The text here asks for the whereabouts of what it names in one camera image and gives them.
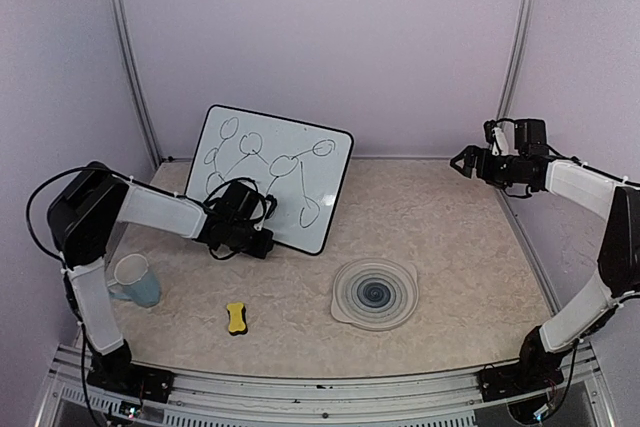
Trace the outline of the yellow bone-shaped eraser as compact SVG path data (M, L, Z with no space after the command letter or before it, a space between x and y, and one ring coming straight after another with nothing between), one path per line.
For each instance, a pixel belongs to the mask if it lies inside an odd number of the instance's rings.
M243 302L232 302L226 305L228 314L228 333L231 336L245 335L248 332L246 306Z

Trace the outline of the white whiteboard black frame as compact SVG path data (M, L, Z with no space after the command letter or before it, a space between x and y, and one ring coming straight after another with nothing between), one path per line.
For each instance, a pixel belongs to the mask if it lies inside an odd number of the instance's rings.
M200 201L234 178L277 200L265 227L286 247L319 255L354 147L351 133L229 106L208 110L185 194Z

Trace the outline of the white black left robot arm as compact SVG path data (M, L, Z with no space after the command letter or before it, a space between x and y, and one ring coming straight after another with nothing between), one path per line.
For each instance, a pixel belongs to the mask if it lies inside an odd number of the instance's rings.
M107 244L117 224L137 224L205 245L263 259L273 249L263 223L277 202L246 177L226 181L220 196L204 201L169 193L109 169L100 162L70 171L71 182L47 210L63 268L68 301L81 323L95 373L121 392L133 390L140 371L117 326L105 278Z

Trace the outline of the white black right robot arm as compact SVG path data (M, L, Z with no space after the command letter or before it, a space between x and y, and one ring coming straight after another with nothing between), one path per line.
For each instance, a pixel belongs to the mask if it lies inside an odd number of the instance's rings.
M639 295L639 188L575 160L549 155L496 155L468 146L451 159L461 175L504 190L549 192L606 222L596 269L574 298L525 337L517 362L481 375L483 395L501 398L531 392L547 380L561 382L560 364L578 343L603 327L624 302Z

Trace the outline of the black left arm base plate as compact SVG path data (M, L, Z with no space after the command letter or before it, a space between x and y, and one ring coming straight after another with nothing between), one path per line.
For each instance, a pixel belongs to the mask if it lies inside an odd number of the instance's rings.
M131 364L122 375L108 376L97 370L87 375L87 382L92 387L163 404L168 402L174 380L175 374L169 370L138 364Z

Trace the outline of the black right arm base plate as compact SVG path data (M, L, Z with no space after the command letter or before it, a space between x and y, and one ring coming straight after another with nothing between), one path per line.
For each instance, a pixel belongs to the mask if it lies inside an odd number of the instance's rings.
M558 385L564 382L560 369L535 371L525 375L518 362L485 366L477 373L484 402L502 400Z

